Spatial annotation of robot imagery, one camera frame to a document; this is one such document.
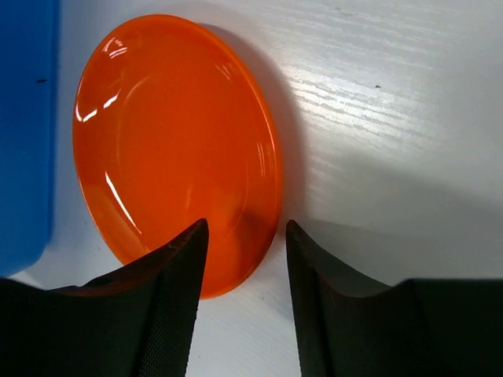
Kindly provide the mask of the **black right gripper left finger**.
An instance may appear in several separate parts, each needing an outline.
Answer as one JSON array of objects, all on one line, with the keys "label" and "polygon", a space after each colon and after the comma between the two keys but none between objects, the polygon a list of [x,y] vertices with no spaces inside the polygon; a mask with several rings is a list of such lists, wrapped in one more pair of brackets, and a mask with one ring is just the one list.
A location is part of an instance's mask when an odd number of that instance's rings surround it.
[{"label": "black right gripper left finger", "polygon": [[183,376],[207,259],[200,219],[83,286],[1,281],[4,376]]}]

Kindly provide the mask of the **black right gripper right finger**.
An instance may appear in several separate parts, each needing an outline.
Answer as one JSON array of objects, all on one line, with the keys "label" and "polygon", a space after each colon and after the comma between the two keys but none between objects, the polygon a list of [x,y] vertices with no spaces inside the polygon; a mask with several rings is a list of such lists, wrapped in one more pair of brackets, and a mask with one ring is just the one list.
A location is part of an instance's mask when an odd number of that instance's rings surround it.
[{"label": "black right gripper right finger", "polygon": [[501,280],[408,279],[388,286],[286,226],[304,376],[499,376]]}]

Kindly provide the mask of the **orange plastic plate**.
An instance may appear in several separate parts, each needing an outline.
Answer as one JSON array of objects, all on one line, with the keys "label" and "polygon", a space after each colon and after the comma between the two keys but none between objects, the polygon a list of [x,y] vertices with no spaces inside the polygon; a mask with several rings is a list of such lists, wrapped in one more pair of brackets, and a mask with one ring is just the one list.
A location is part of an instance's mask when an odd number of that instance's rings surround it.
[{"label": "orange plastic plate", "polygon": [[232,291],[265,258],[283,199],[274,119],[253,74],[207,28],[153,14],[111,31],[83,70],[72,142],[87,208],[123,264],[201,218],[203,298]]}]

